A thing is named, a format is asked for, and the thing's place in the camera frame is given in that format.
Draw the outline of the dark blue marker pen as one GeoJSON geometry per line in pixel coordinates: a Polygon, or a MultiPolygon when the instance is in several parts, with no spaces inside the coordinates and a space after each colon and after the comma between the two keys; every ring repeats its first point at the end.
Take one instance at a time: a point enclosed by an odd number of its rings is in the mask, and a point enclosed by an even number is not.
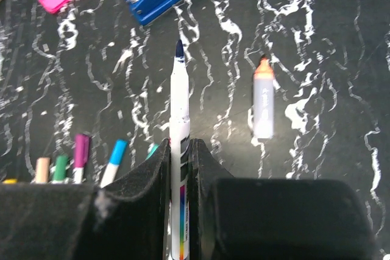
{"type": "Polygon", "coordinates": [[[188,259],[189,240],[189,77],[183,43],[177,41],[170,78],[169,142],[171,150],[171,257],[188,259]]]}

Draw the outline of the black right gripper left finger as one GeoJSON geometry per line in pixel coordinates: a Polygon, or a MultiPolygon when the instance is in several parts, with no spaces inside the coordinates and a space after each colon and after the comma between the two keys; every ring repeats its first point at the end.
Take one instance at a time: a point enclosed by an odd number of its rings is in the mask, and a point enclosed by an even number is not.
{"type": "Polygon", "coordinates": [[[164,259],[169,207],[168,139],[139,166],[77,206],[73,259],[164,259]]]}

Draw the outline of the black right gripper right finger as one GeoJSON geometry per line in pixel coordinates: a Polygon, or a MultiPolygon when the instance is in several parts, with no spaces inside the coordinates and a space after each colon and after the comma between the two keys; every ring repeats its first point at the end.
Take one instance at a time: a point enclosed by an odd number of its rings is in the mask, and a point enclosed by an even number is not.
{"type": "Polygon", "coordinates": [[[339,180],[234,177],[190,142],[191,259],[374,259],[356,192],[339,180]]]}

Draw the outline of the thick orange highlighter pen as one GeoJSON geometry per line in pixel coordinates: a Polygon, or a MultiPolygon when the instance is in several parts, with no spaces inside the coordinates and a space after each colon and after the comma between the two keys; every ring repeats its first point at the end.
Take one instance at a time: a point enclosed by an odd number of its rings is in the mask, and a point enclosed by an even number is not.
{"type": "Polygon", "coordinates": [[[274,72],[264,55],[253,74],[253,135],[269,139],[274,134],[274,72]]]}

